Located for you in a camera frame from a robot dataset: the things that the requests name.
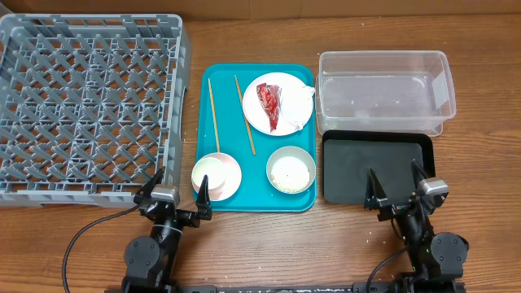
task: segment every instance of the plastic bin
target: plastic bin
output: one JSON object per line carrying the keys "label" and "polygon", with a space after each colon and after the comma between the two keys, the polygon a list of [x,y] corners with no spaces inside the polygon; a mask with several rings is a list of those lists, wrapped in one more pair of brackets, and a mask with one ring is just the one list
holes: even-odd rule
{"label": "plastic bin", "polygon": [[348,51],[320,56],[318,131],[441,134],[456,115],[453,79],[441,51]]}

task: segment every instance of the small bowl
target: small bowl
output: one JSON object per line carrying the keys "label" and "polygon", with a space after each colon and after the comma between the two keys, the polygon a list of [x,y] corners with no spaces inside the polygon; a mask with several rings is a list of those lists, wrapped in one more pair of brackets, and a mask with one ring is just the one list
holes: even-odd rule
{"label": "small bowl", "polygon": [[[212,153],[204,156],[199,161],[204,160],[206,158],[218,159],[223,164],[222,173],[225,174],[226,180],[225,184],[217,190],[209,190],[208,193],[210,195],[210,200],[213,202],[222,201],[228,199],[232,195],[237,192],[239,186],[241,185],[241,180],[243,178],[243,173],[241,172],[241,167],[239,163],[231,156],[225,153]],[[201,182],[195,183],[192,179],[192,186],[196,192],[199,192]]]}
{"label": "small bowl", "polygon": [[[309,172],[309,182],[306,187],[302,190],[291,192],[288,190],[280,190],[273,182],[273,178],[271,177],[271,171],[274,168],[275,163],[285,157],[293,157],[300,160]],[[268,159],[268,163],[266,165],[266,176],[268,177],[269,183],[280,192],[283,192],[288,195],[296,195],[300,192],[307,190],[315,181],[315,177],[317,176],[317,166],[315,165],[315,161],[313,157],[305,150],[297,147],[297,146],[285,146],[276,150]]]}
{"label": "small bowl", "polygon": [[204,175],[208,175],[208,193],[210,196],[218,195],[226,183],[226,167],[221,160],[205,157],[195,163],[192,169],[192,185],[199,192]]}

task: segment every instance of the wooden table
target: wooden table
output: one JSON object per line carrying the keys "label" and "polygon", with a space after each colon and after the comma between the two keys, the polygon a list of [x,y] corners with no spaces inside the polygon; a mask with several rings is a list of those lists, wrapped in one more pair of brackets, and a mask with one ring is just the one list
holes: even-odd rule
{"label": "wooden table", "polygon": [[[521,15],[218,21],[186,24],[194,45],[183,131],[182,207],[194,208],[201,77],[214,63],[302,63],[317,74],[328,50],[442,50],[449,58],[458,113],[433,138],[436,171],[450,185],[431,216],[436,232],[471,244],[464,265],[469,292],[521,286]],[[321,138],[317,136],[317,145]],[[114,213],[88,206],[0,209],[0,291],[62,292],[61,264],[72,236]],[[72,292],[102,292],[125,275],[125,246],[148,235],[137,213],[94,227],[69,258]],[[216,213],[187,229],[174,277],[183,285],[350,284],[401,247],[389,222],[359,206],[325,203],[302,214]],[[410,270],[406,256],[375,280]]]}

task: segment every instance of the wooden chopstick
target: wooden chopstick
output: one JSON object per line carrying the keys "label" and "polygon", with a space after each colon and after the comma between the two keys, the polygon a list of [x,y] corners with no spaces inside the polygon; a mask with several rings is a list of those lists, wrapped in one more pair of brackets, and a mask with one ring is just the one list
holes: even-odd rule
{"label": "wooden chopstick", "polygon": [[[237,93],[239,94],[239,101],[241,101],[241,108],[242,108],[243,107],[243,94],[241,94],[241,88],[239,87],[239,81],[237,80],[237,76],[235,76],[235,84],[237,85]],[[246,130],[247,130],[247,135],[250,138],[250,145],[252,145],[252,153],[253,153],[253,155],[255,155],[256,152],[255,152],[255,145],[253,144],[252,131],[250,131],[250,124],[247,122],[246,116],[244,117],[244,121],[246,122]]]}
{"label": "wooden chopstick", "polygon": [[212,103],[213,130],[215,130],[215,142],[217,144],[217,152],[221,152],[221,146],[219,145],[219,133],[217,132],[217,120],[215,117],[215,106],[213,105],[212,82],[209,78],[208,88],[210,89],[210,102]]}

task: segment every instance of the food on plate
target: food on plate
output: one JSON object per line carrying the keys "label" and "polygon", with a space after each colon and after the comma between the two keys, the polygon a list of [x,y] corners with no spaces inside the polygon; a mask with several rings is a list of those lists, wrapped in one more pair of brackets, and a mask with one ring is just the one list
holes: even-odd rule
{"label": "food on plate", "polygon": [[281,91],[282,89],[278,85],[263,83],[257,86],[257,97],[259,97],[260,105],[269,117],[270,132],[277,128]]}

